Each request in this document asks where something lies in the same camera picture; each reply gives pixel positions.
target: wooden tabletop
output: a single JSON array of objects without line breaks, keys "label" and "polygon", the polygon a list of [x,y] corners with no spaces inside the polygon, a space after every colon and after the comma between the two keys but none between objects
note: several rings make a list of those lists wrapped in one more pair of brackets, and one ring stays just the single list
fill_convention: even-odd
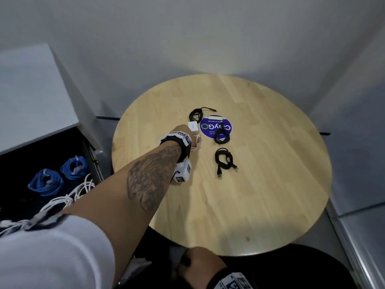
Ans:
[{"label": "wooden tabletop", "polygon": [[[201,130],[200,148],[190,156],[190,180],[171,184],[150,226],[186,247],[230,256],[270,251],[308,231],[330,196],[328,151],[298,107],[252,81],[191,75],[146,91],[116,127],[114,171],[156,147],[203,106],[218,111],[203,110],[204,116],[228,119],[231,140],[218,145]],[[239,168],[222,170],[222,179],[214,160],[220,147],[231,151]]]}]

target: round sticker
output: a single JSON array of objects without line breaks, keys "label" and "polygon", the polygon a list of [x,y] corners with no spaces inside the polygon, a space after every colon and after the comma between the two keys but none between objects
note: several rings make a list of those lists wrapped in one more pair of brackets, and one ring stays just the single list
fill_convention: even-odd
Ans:
[{"label": "round sticker", "polygon": [[[218,130],[221,127],[221,121],[222,121],[222,116],[218,116],[216,114],[204,117],[200,123],[201,132],[205,136],[207,136],[211,139],[214,139],[214,134],[215,134],[216,130]],[[223,118],[223,125],[224,125],[224,128],[226,130],[228,130],[229,134],[230,134],[231,131],[233,130],[231,123],[227,119]],[[218,136],[219,139],[223,139],[224,137],[225,137],[224,134],[220,134]]]}]

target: hand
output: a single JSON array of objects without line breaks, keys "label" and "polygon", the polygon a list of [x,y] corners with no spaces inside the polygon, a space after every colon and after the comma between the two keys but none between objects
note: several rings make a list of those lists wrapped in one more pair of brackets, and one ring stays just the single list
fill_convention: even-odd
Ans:
[{"label": "hand", "polygon": [[203,247],[194,247],[187,250],[186,257],[191,260],[189,267],[180,264],[178,274],[182,276],[193,289],[206,289],[210,280],[226,264],[212,251]]},{"label": "hand", "polygon": [[175,131],[181,131],[181,132],[189,134],[190,138],[191,138],[191,147],[196,146],[196,137],[193,135],[192,131],[190,130],[190,128],[187,125],[179,125],[172,130],[172,132],[175,132]]}]

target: white sleeve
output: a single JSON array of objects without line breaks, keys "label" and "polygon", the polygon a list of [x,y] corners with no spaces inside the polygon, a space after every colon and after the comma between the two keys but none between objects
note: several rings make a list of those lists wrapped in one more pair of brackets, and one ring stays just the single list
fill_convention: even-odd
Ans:
[{"label": "white sleeve", "polygon": [[111,243],[94,223],[68,216],[55,228],[0,238],[2,289],[110,289]]}]

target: blue cable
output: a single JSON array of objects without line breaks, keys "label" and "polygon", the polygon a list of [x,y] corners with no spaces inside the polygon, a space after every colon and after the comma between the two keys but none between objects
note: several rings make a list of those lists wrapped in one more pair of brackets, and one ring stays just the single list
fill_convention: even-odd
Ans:
[{"label": "blue cable", "polygon": [[31,191],[40,193],[41,196],[57,194],[63,187],[64,180],[60,174],[48,168],[40,170],[28,184]]},{"label": "blue cable", "polygon": [[87,174],[87,162],[83,156],[75,156],[68,159],[65,164],[60,167],[60,171],[67,179],[78,179]]}]

